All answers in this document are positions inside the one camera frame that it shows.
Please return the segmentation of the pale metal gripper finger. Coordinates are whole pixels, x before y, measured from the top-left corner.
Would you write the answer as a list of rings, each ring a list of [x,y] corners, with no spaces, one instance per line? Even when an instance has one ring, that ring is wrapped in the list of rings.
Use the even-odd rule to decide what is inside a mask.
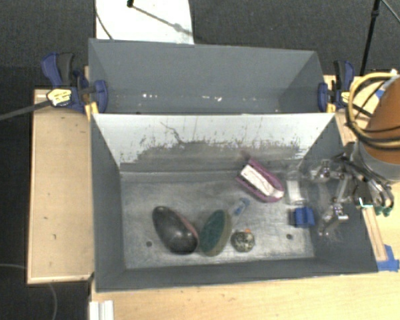
[[[349,220],[342,204],[328,197],[320,198],[317,210],[319,214],[317,232],[321,237],[329,236],[341,223]]]
[[[308,169],[307,180],[312,183],[327,183],[330,180],[343,180],[345,172],[340,164],[331,160],[322,160]]]

